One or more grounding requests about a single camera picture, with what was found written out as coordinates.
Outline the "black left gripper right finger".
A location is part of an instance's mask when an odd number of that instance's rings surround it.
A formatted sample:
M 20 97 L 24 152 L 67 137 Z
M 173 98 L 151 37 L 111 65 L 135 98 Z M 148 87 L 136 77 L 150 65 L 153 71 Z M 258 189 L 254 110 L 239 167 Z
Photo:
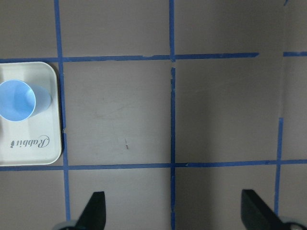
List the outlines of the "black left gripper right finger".
M 284 223 L 252 189 L 241 192 L 241 220 L 247 230 L 284 230 Z

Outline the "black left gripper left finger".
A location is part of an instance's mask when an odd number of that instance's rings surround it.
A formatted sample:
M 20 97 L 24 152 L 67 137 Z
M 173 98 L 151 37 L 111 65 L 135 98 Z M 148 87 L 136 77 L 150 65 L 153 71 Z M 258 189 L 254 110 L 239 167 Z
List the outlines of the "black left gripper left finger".
M 76 230 L 103 230 L 106 225 L 105 193 L 94 192 L 74 228 Z

